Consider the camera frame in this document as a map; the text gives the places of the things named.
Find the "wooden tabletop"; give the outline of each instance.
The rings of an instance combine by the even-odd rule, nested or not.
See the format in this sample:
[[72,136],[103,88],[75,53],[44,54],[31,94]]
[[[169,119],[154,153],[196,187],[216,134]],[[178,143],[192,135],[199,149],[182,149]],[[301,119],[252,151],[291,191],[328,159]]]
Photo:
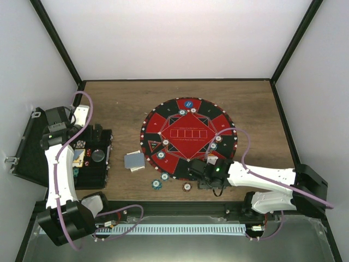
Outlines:
[[[109,200],[166,201],[242,201],[248,187],[228,187],[215,197],[211,190],[183,192],[183,181],[162,182],[161,190],[151,183],[160,172],[146,163],[146,168],[134,173],[124,168],[124,155],[140,150],[140,130],[148,113],[167,100],[176,97],[199,97],[223,108],[236,127],[251,136],[251,149],[246,163],[268,168],[291,168],[293,161],[272,90],[268,81],[101,81],[87,82],[85,91],[92,97],[92,123],[100,123],[113,131],[111,169],[103,189]],[[88,104],[83,98],[81,104]],[[238,133],[238,148],[234,159],[240,161],[247,140]],[[79,198],[97,190],[78,190]]]

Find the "red triangle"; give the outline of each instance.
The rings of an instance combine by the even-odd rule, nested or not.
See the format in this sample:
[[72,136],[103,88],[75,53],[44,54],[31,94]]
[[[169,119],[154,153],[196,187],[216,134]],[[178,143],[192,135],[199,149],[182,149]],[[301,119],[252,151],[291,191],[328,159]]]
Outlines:
[[148,144],[151,152],[153,152],[159,145],[161,145],[161,143],[157,141],[148,141]]

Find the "round game board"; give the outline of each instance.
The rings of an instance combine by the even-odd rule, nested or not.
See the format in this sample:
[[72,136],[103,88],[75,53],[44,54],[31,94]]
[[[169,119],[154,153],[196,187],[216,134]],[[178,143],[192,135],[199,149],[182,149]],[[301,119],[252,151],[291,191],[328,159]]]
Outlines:
[[[195,180],[188,175],[189,162],[203,159],[216,134],[234,124],[219,106],[201,98],[176,98],[158,105],[143,122],[141,147],[145,158],[159,172],[172,178]],[[232,158],[237,133],[226,131],[216,137],[209,154]]]

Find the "black frame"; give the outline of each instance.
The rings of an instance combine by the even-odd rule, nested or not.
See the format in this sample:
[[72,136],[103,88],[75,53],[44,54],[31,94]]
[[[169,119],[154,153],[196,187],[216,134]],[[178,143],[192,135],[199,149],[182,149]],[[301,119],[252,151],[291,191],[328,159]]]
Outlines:
[[[76,84],[77,84],[77,90],[83,91],[86,86],[87,81],[93,81],[93,80],[82,80],[72,62],[72,60],[69,57],[69,54],[67,50],[65,49],[57,31],[55,30],[54,25],[52,24],[41,0],[30,0],[32,3],[35,11],[38,13],[38,16],[40,17],[43,25],[45,26],[48,34],[50,35],[53,43],[55,44],[58,52],[61,54],[61,57],[67,66],[68,70],[70,71],[72,77],[74,78]],[[288,45],[280,63],[278,64],[273,76],[271,79],[153,79],[153,80],[100,80],[100,81],[251,81],[251,80],[267,80],[270,82],[270,86],[272,89],[272,92],[274,94],[275,102],[278,108],[278,112],[280,115],[280,119],[282,122],[282,126],[284,128],[284,132],[286,135],[286,139],[288,142],[288,146],[290,148],[291,156],[293,159],[294,164],[299,164],[300,159],[299,155],[297,153],[296,146],[294,144],[294,141],[292,139],[292,134],[290,131],[290,128],[287,123],[287,119],[284,113],[284,110],[282,109],[282,104],[278,96],[276,83],[284,71],[285,67],[287,66],[287,63],[289,62],[290,58],[292,57],[292,54],[294,53],[295,49],[297,48],[300,40],[302,39],[304,33],[306,32],[306,29],[309,27],[312,19],[314,18],[316,12],[320,8],[323,0],[312,0],[311,4],[309,5],[309,8],[307,12],[305,13],[300,25],[298,26],[298,29],[296,30],[290,44]],[[74,99],[74,106],[79,105],[81,101],[81,95],[77,95]],[[222,216],[222,213],[227,209],[238,209],[242,205],[242,202],[156,202],[156,201],[109,201],[110,206],[113,207],[119,207],[119,206],[125,206],[127,204],[141,204],[144,205],[148,210],[148,215],[176,215],[178,212],[182,215],[197,215],[198,212],[202,215],[210,215],[210,216]],[[43,209],[45,209],[45,201],[37,202],[35,205],[31,220],[29,221],[29,225],[26,231],[26,234],[23,238],[22,245],[20,247],[18,256],[16,258],[16,261],[22,261],[22,258],[24,257],[26,247],[33,229],[35,217],[38,212],[41,212]],[[237,220],[240,222],[245,223],[253,223],[253,219],[250,219],[246,216],[241,216],[240,214],[237,214],[236,212],[232,212],[229,216],[230,220]],[[330,247],[332,250],[332,254],[334,256],[335,261],[340,262],[342,261],[340,253],[338,251],[336,242],[334,240],[332,231],[330,229],[329,223],[327,218],[322,219],[322,224],[327,228],[326,237],[330,243]]]

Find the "blue circle logo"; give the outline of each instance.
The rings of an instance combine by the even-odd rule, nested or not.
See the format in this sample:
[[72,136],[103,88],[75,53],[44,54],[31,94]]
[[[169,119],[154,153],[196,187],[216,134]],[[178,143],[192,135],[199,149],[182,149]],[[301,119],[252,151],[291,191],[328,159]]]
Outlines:
[[186,108],[192,108],[193,105],[194,105],[194,103],[193,103],[192,101],[186,101],[186,102],[184,103],[184,106],[185,106]]

